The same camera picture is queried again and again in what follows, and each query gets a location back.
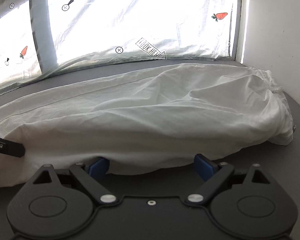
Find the carrot print curtain sheet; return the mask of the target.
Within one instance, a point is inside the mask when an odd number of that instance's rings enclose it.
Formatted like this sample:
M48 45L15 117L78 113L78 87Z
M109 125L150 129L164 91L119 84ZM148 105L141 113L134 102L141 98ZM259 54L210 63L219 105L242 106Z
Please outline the carrot print curtain sheet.
M230 59L241 0L0 0L0 95L76 70Z

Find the white trousers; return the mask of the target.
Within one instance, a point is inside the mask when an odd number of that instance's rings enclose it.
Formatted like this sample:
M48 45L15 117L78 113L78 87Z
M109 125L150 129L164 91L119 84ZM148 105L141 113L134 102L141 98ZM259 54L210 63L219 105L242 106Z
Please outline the white trousers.
M47 89L0 106L0 137L25 155L0 154L0 187L45 164L66 169L96 157L134 175L222 159L265 141L288 145L293 118L268 70L182 63Z

